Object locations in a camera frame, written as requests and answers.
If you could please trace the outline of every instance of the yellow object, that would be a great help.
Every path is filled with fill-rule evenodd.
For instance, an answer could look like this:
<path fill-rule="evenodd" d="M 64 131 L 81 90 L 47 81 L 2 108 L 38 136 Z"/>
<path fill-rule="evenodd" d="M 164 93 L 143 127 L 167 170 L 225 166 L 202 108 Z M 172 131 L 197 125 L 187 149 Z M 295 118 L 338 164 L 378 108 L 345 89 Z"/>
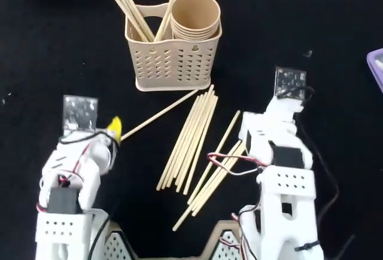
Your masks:
<path fill-rule="evenodd" d="M 108 125 L 107 130 L 114 131 L 115 139 L 118 144 L 121 143 L 121 132 L 122 132 L 122 123 L 119 117 L 114 117 L 110 125 Z"/>

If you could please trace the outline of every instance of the black wire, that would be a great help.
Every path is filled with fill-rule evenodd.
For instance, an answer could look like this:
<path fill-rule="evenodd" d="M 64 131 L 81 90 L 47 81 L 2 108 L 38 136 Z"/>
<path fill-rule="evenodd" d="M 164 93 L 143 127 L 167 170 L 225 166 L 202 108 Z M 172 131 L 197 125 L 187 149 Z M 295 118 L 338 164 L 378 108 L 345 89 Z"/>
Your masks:
<path fill-rule="evenodd" d="M 312 87 L 297 87 L 296 90 L 303 90 L 303 89 L 309 90 L 311 92 L 311 95 L 304 101 L 304 103 L 307 103 L 311 99 L 312 95 L 315 93 L 315 90 Z M 290 91 L 291 90 L 287 90 L 277 97 L 278 98 L 284 97 Z M 329 179 L 329 181 L 331 182 L 331 184 L 333 185 L 334 190 L 335 190 L 334 197 L 321 209 L 321 211 L 319 212 L 319 214 L 317 216 L 317 227 L 318 227 L 318 230 L 320 230 L 320 226 L 321 226 L 324 215 L 327 213 L 327 211 L 329 211 L 331 206 L 335 203 L 335 201 L 339 197 L 339 186 L 338 186 L 338 182 L 336 181 L 335 177 L 330 172 L 329 167 L 328 167 L 327 163 L 324 161 L 324 158 L 322 157 L 322 155 L 321 155 L 318 147 L 316 146 L 315 142 L 307 134 L 305 127 L 303 126 L 303 124 L 300 120 L 300 114 L 295 114 L 295 119 L 296 119 L 298 128 L 300 129 L 300 131 L 303 134 L 303 137 L 305 138 L 306 142 L 308 143 L 308 146 L 311 147 L 311 149 L 314 151 L 314 154 L 317 155 L 317 157 L 319 159 L 319 163 L 321 164 L 325 174 L 327 175 L 327 178 Z"/>
<path fill-rule="evenodd" d="M 283 93 L 280 93 L 279 95 L 277 95 L 276 98 L 277 99 L 283 99 L 283 98 L 287 97 L 288 94 L 290 94 L 294 91 L 309 91 L 310 92 L 310 95 L 302 102 L 302 106 L 305 106 L 309 102 L 309 100 L 311 100 L 312 96 L 315 93 L 314 88 L 312 88 L 308 85 L 304 85 L 304 86 L 289 88 L 288 90 L 284 91 Z"/>
<path fill-rule="evenodd" d="M 69 141 L 65 141 L 63 139 L 65 138 L 59 138 L 59 143 L 61 143 L 62 145 L 69 145 L 71 143 L 78 143 L 78 142 L 83 142 L 85 140 L 89 140 L 89 139 L 93 139 L 95 136 L 99 135 L 99 134 L 103 134 L 104 136 L 106 136 L 108 139 L 110 139 L 112 142 L 115 143 L 116 147 L 119 147 L 118 145 L 118 142 L 110 135 L 108 135 L 106 132 L 104 131 L 97 131 L 96 133 L 94 134 L 91 134 L 90 136 L 86 136 L 86 137 L 83 137 L 82 139 L 76 139 L 76 140 L 69 140 Z"/>
<path fill-rule="evenodd" d="M 99 229 L 99 231 L 96 234 L 96 237 L 95 237 L 95 239 L 94 239 L 94 241 L 92 243 L 92 246 L 90 247 L 87 260 L 92 260 L 92 256 L 93 256 L 93 252 L 95 251 L 96 244 L 97 244 L 97 242 L 98 242 L 98 240 L 99 240 L 99 238 L 100 238 L 100 236 L 101 236 L 105 226 L 108 224 L 108 222 L 110 221 L 111 217 L 113 216 L 113 214 L 115 213 L 115 211 L 117 210 L 119 205 L 120 205 L 120 199 L 118 199 L 116 201 L 116 203 L 113 206 L 113 208 L 111 209 L 111 212 L 109 213 L 108 217 L 106 218 L 106 220 L 104 220 L 104 222 L 100 226 L 100 229 Z"/>
<path fill-rule="evenodd" d="M 241 225 L 241 215 L 244 214 L 245 212 L 251 212 L 251 211 L 255 211 L 257 207 L 259 207 L 260 205 L 260 202 L 261 202 L 261 193 L 262 193 L 262 186 L 259 185 L 259 198 L 258 198 L 258 202 L 257 204 L 255 204 L 255 208 L 251 208 L 251 209 L 247 209 L 247 210 L 243 210 L 241 212 L 238 213 L 238 225 L 239 225 L 239 229 L 241 229 L 242 231 L 242 236 L 244 237 L 245 239 L 245 242 L 246 242 L 246 245 L 247 247 L 249 247 L 249 252 L 251 254 L 251 256 L 254 258 L 254 260 L 257 260 L 257 257 L 256 255 L 254 254 L 254 252 L 251 250 L 251 247 L 250 247 L 250 243 L 242 229 L 242 225 Z"/>

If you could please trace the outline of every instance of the black table surface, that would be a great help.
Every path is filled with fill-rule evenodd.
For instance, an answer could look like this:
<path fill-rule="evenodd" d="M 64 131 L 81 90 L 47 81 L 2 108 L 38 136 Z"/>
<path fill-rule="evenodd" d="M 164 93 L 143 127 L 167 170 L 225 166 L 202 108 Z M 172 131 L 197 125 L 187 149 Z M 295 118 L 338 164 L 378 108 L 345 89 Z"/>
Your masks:
<path fill-rule="evenodd" d="M 355 235 L 344 259 L 379 251 L 383 95 L 366 54 L 383 47 L 383 0 L 217 1 L 223 36 L 212 82 L 220 98 L 203 153 L 215 149 L 237 109 L 263 112 L 275 66 L 306 70 L 316 94 L 302 120 L 341 190 L 319 233 L 323 249 L 333 256 Z M 63 95 L 98 97 L 98 126 L 118 115 L 127 131 L 185 92 L 135 88 L 124 18 L 113 0 L 0 0 L 0 12 L 0 250 L 4 259 L 31 259 L 38 180 L 62 132 Z M 140 257 L 199 255 L 218 220 L 257 200 L 252 176 L 228 177 L 197 217 L 172 232 L 187 198 L 155 187 L 191 104 L 124 141 L 102 179 L 96 206 L 110 211 L 121 198 L 113 219 Z M 224 151 L 236 138 L 232 133 Z M 192 187 L 205 164 L 201 157 Z M 317 161 L 314 171 L 320 209 L 333 188 Z"/>

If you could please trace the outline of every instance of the perforated plastic part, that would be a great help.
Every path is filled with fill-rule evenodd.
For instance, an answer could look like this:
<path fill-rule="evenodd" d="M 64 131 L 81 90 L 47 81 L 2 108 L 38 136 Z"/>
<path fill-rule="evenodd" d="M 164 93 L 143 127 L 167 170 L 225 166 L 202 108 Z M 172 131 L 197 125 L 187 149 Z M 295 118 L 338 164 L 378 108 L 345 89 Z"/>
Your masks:
<path fill-rule="evenodd" d="M 144 17 L 163 17 L 168 4 L 137 5 Z M 163 41 L 141 42 L 137 31 L 126 19 L 125 37 L 129 44 L 136 73 L 136 86 L 141 91 L 194 90 L 210 85 L 210 73 L 222 34 L 221 24 L 213 36 L 204 41 L 172 39 L 170 26 Z"/>
<path fill-rule="evenodd" d="M 104 246 L 105 260 L 133 260 L 119 233 L 111 233 Z"/>
<path fill-rule="evenodd" d="M 92 216 L 39 213 L 37 216 L 36 242 L 87 243 L 90 239 Z"/>
<path fill-rule="evenodd" d="M 265 193 L 315 198 L 314 172 L 307 169 L 270 166 L 260 176 Z"/>
<path fill-rule="evenodd" d="M 234 236 L 234 233 L 231 231 L 225 231 L 222 235 L 229 243 L 238 243 L 237 239 Z M 216 250 L 213 252 L 211 260 L 242 260 L 239 250 L 235 247 L 228 247 L 225 244 L 218 242 Z"/>

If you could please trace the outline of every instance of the silver metal plate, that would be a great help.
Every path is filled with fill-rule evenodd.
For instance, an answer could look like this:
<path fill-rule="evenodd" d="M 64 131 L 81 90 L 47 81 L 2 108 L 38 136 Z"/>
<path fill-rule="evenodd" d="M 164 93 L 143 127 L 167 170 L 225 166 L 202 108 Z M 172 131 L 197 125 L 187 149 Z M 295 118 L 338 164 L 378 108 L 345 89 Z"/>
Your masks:
<path fill-rule="evenodd" d="M 98 99 L 64 95 L 62 128 L 95 131 Z"/>

